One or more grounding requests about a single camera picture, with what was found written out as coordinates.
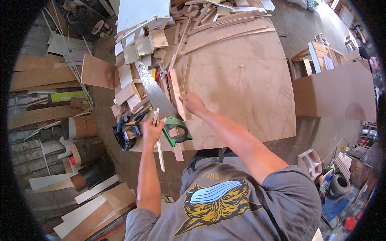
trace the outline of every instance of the saw blade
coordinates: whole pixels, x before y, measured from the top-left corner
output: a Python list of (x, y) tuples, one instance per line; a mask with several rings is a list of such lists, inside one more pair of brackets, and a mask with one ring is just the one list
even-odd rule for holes
[(155, 110), (159, 108), (158, 118), (161, 120), (163, 118), (173, 116), (183, 121), (176, 108), (170, 103), (165, 93), (161, 90), (157, 82), (147, 70), (147, 66), (145, 66), (141, 61), (138, 61), (135, 62), (135, 67), (137, 68), (142, 84), (145, 88), (147, 96), (149, 97), (151, 106)]

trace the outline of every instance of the person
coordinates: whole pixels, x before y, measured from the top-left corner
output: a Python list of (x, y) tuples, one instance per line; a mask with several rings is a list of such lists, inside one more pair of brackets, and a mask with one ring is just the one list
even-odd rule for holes
[(153, 149), (165, 119), (158, 126), (147, 120), (137, 208), (127, 215), (125, 240), (312, 240), (322, 207), (310, 178), (243, 126), (206, 109), (197, 95), (185, 91), (180, 100), (232, 152), (222, 161), (194, 158), (182, 174), (180, 198), (161, 215)]

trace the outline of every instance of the green saw handle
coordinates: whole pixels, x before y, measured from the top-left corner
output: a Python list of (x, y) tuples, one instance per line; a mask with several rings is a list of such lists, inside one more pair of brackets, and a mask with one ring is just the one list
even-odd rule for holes
[[(181, 135), (177, 135), (174, 137), (171, 137), (169, 135), (169, 131), (175, 127), (179, 127), (184, 130), (184, 133)], [(193, 140), (192, 136), (189, 133), (188, 128), (186, 127), (185, 123), (175, 117), (169, 116), (166, 119), (166, 123), (164, 128), (162, 128), (162, 131), (164, 132), (166, 139), (170, 143), (172, 147), (176, 146), (176, 143), (181, 143), (187, 140)]]

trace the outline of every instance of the red cap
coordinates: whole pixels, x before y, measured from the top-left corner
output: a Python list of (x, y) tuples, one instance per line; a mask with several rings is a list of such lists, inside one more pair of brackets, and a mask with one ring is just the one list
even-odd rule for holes
[(70, 159), (71, 164), (75, 165), (75, 157), (72, 156), (72, 157), (70, 157), (69, 159)]

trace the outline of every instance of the gray t-shirt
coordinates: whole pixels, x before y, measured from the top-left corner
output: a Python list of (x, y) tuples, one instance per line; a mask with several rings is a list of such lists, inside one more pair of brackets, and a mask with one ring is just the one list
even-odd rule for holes
[(125, 241), (312, 240), (322, 207), (297, 166), (271, 173), (260, 186), (240, 158), (217, 160), (184, 170), (180, 198), (160, 218), (145, 208), (131, 211)]

